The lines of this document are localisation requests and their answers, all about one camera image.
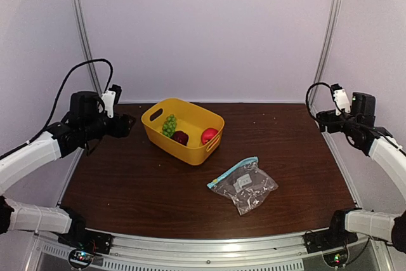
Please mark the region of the clear zip top bag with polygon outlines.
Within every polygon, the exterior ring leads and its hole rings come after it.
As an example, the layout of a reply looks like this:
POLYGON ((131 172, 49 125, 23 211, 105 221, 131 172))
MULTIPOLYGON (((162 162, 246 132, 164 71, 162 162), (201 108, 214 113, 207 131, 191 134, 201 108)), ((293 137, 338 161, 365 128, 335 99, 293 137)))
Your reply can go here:
POLYGON ((259 168, 258 157, 248 157, 212 180, 207 187, 231 200, 242 216, 259 207, 278 189, 278 184, 259 168))

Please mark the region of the dark red plastic apple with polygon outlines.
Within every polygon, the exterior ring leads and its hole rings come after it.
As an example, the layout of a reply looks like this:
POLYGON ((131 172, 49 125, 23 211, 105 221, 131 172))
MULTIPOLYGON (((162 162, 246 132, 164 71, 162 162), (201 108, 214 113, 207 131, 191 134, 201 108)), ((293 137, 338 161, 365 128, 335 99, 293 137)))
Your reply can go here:
POLYGON ((173 133, 173 135, 171 136, 171 139, 184 145, 187 146, 188 144, 188 140, 189 140, 189 136, 183 132, 183 131, 175 131, 173 133))

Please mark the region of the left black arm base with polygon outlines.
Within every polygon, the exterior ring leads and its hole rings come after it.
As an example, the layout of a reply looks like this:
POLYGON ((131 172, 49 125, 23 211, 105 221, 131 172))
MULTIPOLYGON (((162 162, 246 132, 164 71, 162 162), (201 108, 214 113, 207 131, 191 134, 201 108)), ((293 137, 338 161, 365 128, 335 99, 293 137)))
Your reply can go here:
POLYGON ((112 235, 95 232, 86 228, 86 220, 79 213, 68 207, 60 207, 68 213, 72 223, 66 234, 56 233, 58 242, 78 248, 91 254, 109 254, 112 235))

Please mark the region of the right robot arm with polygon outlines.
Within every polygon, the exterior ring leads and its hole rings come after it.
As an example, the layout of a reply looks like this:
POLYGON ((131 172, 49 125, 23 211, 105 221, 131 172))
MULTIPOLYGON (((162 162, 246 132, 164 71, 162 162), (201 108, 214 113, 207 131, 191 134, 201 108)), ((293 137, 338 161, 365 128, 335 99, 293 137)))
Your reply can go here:
MULTIPOLYGON (((331 89, 334 110, 319 112, 315 120, 320 132, 343 133, 351 146, 378 164, 405 197, 405 152, 384 127, 375 127, 374 96, 355 92, 349 99, 343 88, 331 89)), ((339 246, 350 234, 363 234, 388 242, 405 252, 405 213, 394 215, 362 208, 333 214, 325 241, 339 246)))

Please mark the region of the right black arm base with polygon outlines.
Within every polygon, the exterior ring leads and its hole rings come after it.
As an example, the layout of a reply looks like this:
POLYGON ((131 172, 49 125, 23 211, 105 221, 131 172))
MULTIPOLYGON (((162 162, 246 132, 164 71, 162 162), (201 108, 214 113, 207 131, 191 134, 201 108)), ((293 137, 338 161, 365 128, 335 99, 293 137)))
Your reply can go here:
POLYGON ((345 217, 349 212, 359 209, 360 208, 349 208, 337 210, 334 212, 327 229, 317 232, 306 231, 303 234, 303 241, 307 253, 327 251, 357 242, 357 234, 345 229, 345 217))

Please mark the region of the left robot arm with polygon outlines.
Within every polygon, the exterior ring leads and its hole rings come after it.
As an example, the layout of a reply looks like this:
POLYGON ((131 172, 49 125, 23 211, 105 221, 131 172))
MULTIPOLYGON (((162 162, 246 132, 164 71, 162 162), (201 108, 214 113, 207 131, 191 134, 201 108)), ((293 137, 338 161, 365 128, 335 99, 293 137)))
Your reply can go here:
MULTIPOLYGON (((91 91, 74 93, 70 110, 61 122, 45 127, 40 135, 1 158, 1 194, 35 170, 77 149, 91 154, 89 143, 100 142, 104 136, 127 137, 135 118, 117 114, 114 107, 121 95, 121 87, 113 85, 104 94, 91 91)), ((91 234, 84 229, 84 221, 73 211, 23 204, 1 196, 1 233, 10 230, 45 231, 66 234, 77 248, 91 243, 91 234)))

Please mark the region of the green plastic grape bunch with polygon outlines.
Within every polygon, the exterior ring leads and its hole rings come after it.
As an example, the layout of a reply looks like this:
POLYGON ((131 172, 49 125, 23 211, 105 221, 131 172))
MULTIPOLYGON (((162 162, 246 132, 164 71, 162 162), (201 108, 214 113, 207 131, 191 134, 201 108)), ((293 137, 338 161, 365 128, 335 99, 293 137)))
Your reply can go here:
POLYGON ((162 134, 166 137, 171 138, 177 127, 177 119, 174 114, 169 115, 164 124, 162 125, 162 134))

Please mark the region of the bright red plastic apple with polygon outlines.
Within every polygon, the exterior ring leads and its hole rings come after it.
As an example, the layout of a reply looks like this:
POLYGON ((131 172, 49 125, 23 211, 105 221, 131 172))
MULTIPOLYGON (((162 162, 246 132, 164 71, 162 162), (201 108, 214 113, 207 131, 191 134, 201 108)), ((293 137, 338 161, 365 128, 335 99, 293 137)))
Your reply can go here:
POLYGON ((200 141, 203 145, 212 140, 218 134, 218 130, 215 128, 207 128, 200 136, 200 141))

